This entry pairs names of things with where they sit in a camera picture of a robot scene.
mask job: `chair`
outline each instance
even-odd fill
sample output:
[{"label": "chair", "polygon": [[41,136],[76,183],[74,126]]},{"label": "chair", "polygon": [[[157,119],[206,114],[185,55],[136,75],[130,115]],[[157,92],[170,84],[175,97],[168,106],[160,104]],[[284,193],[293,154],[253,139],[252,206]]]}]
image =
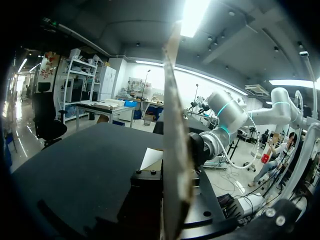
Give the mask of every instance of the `chair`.
[{"label": "chair", "polygon": [[266,142],[268,141],[269,134],[264,133],[262,134],[262,139],[261,139],[261,148],[266,147]]},{"label": "chair", "polygon": [[39,82],[38,90],[32,96],[32,105],[34,109],[35,133],[38,138],[44,139],[44,149],[61,140],[61,137],[67,131],[67,126],[63,124],[65,110],[60,110],[61,121],[56,120],[56,109],[54,104],[54,94],[45,92],[50,89],[49,82]]}]

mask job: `jeans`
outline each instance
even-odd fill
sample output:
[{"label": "jeans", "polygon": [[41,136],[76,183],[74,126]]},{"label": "jeans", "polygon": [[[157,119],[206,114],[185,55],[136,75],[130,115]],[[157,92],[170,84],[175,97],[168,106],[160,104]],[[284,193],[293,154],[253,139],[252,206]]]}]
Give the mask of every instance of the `jeans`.
[{"label": "jeans", "polygon": [[277,165],[278,165],[277,161],[269,161],[269,162],[267,162],[263,166],[261,171],[258,173],[258,175],[254,177],[253,182],[257,183],[260,180],[260,178],[262,178],[267,172],[275,169],[277,167]]}]

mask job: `shiny floor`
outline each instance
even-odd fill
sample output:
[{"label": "shiny floor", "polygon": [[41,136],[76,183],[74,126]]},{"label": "shiny floor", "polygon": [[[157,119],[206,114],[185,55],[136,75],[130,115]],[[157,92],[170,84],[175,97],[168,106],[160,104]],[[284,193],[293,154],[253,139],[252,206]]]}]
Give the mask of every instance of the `shiny floor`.
[{"label": "shiny floor", "polygon": [[[31,104],[28,101],[18,101],[16,103],[15,116],[16,122],[12,129],[16,144],[16,151],[12,143],[9,145],[12,160],[12,166],[10,168],[11,172],[14,172],[28,159],[39,153],[44,147],[43,139],[38,139],[36,137],[35,125],[33,122],[34,114]],[[96,116],[95,120],[89,120],[87,116],[82,117],[80,119],[80,129],[83,130],[96,124],[98,118],[99,116]],[[76,132],[75,120],[68,121],[66,125],[67,132],[62,136],[62,138],[67,138]],[[126,122],[125,126],[129,127],[130,123]],[[154,122],[152,122],[150,126],[145,126],[143,120],[135,120],[132,125],[134,129],[147,132],[152,132],[154,126]],[[242,166],[243,163],[250,162],[252,160],[250,152],[253,149],[253,144],[240,140],[238,148],[231,160],[237,166]],[[262,168],[263,164],[259,160],[256,160],[255,166],[258,172]],[[205,171],[217,197],[228,193],[234,197],[243,196],[246,193],[251,192],[253,189],[248,187],[248,182],[252,181],[253,177],[257,173],[247,171],[246,169],[238,170],[231,166],[229,166],[227,170],[206,168]]]}]

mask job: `red object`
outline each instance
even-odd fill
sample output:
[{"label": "red object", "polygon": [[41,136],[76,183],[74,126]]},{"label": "red object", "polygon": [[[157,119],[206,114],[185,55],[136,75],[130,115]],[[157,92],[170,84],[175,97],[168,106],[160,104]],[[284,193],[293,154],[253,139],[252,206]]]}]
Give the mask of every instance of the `red object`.
[{"label": "red object", "polygon": [[261,162],[265,164],[268,162],[268,160],[269,160],[269,155],[263,154],[263,156],[261,158]]}]

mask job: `ceiling light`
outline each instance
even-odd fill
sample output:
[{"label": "ceiling light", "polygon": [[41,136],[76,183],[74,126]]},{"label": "ceiling light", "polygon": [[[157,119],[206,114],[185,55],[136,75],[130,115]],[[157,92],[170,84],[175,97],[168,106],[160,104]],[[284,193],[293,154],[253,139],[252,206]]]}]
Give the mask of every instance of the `ceiling light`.
[{"label": "ceiling light", "polygon": [[21,69],[24,67],[24,65],[26,64],[27,59],[25,58],[21,64],[21,66],[19,67],[18,73],[20,73]]},{"label": "ceiling light", "polygon": [[183,19],[180,35],[193,38],[210,0],[186,0],[183,9]]},{"label": "ceiling light", "polygon": [[196,76],[204,78],[204,79],[211,80],[211,81],[213,81],[213,82],[215,82],[217,84],[220,84],[220,85],[223,85],[223,86],[225,86],[225,87],[227,87],[229,89],[232,89],[232,90],[234,90],[234,91],[236,91],[236,92],[238,92],[238,93],[240,93],[240,94],[242,94],[244,96],[248,96],[248,94],[245,93],[244,91],[241,91],[240,89],[238,89],[238,88],[236,88],[234,86],[231,86],[230,84],[228,84],[228,83],[226,83],[224,81],[220,81],[220,80],[218,80],[216,78],[213,78],[213,77],[210,77],[210,76],[206,76],[206,75],[203,75],[201,73],[197,73],[195,71],[190,71],[190,70],[187,70],[187,69],[184,69],[184,68],[181,68],[181,67],[177,67],[177,66],[175,66],[174,69],[182,71],[182,72],[186,72],[186,73],[189,73],[189,74],[192,74],[192,75],[196,75]]},{"label": "ceiling light", "polygon": [[161,66],[163,67],[164,64],[163,63],[158,63],[158,62],[152,62],[152,61],[135,61],[137,64],[149,64],[149,65],[155,65],[155,66]]},{"label": "ceiling light", "polygon": [[[269,80],[272,85],[275,86],[296,86],[296,87],[303,87],[303,88],[314,88],[313,81],[306,81],[306,80],[294,80],[294,79],[284,79],[284,80]],[[315,88],[320,90],[320,81],[315,83]]]},{"label": "ceiling light", "polygon": [[[158,62],[152,62],[152,61],[139,61],[139,60],[136,60],[135,61],[136,63],[138,64],[148,64],[148,65],[156,65],[156,66],[161,66],[163,67],[164,65],[162,63],[158,63]],[[184,68],[181,68],[181,67],[177,67],[175,66],[174,67],[175,70],[178,70],[178,71],[182,71],[182,72],[186,72],[186,73],[189,73],[189,74],[192,74],[192,75],[195,75],[195,76],[198,76],[198,77],[201,77],[201,78],[204,78],[204,79],[208,79],[210,81],[213,81],[217,84],[220,84],[220,85],[223,85],[229,89],[232,89],[244,96],[248,96],[247,93],[245,93],[244,91],[241,91],[240,89],[234,87],[234,86],[231,86],[230,84],[224,82],[224,81],[221,81],[221,80],[218,80],[216,78],[213,78],[213,77],[210,77],[210,76],[206,76],[206,75],[203,75],[201,73],[198,73],[198,72],[195,72],[195,71],[190,71],[190,70],[187,70],[187,69],[184,69]]]},{"label": "ceiling light", "polygon": [[35,68],[36,68],[36,66],[34,66],[33,68],[31,68],[31,69],[29,70],[29,72],[32,72]]}]

